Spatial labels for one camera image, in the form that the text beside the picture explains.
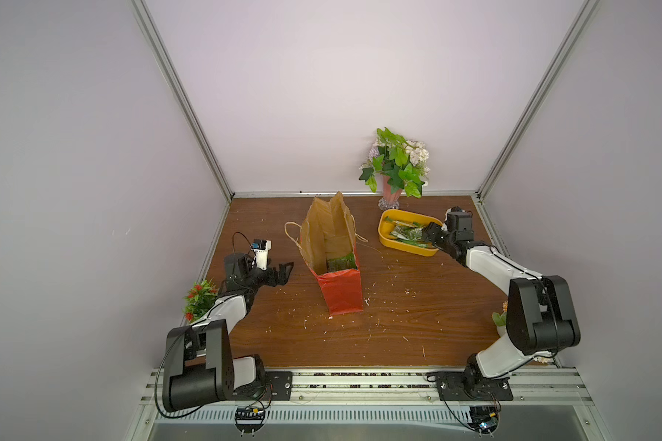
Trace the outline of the green condiment packets pile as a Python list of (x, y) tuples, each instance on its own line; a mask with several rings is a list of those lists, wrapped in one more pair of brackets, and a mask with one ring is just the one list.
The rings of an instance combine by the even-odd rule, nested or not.
[(396, 220), (386, 217), (383, 221), (384, 225), (391, 226), (392, 229), (389, 237), (402, 244), (417, 246), (419, 248), (432, 248), (430, 244), (422, 241), (422, 224), (418, 222), (404, 222), (403, 220)]

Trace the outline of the yellow plastic tray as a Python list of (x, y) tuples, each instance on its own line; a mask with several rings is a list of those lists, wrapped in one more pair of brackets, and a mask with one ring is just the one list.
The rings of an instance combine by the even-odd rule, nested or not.
[(441, 227), (441, 222), (433, 217), (400, 209), (388, 209), (382, 214), (379, 222), (379, 240), (388, 248), (422, 257), (433, 257), (439, 249), (422, 237), (422, 230), (430, 224)]

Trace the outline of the red brown paper bag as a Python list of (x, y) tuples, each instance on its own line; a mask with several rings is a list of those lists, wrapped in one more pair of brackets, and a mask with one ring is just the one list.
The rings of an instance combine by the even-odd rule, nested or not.
[[(298, 248), (322, 292), (331, 316), (363, 310), (362, 274), (359, 269), (356, 222), (338, 192), (330, 200), (315, 198), (302, 223), (286, 222), (286, 229), (295, 227), (298, 235), (286, 233)], [(353, 252), (357, 269), (327, 273), (329, 258), (343, 257)]]

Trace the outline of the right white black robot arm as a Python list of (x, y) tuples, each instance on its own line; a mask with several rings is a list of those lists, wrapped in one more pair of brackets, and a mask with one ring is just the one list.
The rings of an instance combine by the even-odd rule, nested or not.
[(467, 374), (478, 380), (501, 379), (537, 356), (552, 358), (580, 343), (579, 321), (566, 280), (529, 270), (495, 246), (476, 240), (469, 211), (448, 209), (444, 224), (424, 227), (422, 239), (508, 296), (505, 334), (469, 358)]

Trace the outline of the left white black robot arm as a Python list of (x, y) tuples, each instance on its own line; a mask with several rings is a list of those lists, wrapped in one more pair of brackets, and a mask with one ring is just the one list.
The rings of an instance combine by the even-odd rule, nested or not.
[(182, 418), (207, 404), (270, 392), (261, 357), (235, 358), (230, 334), (250, 314), (259, 290), (286, 285), (293, 269), (293, 262), (261, 268), (244, 253), (224, 258), (225, 279), (211, 309), (167, 334), (154, 390), (160, 415)]

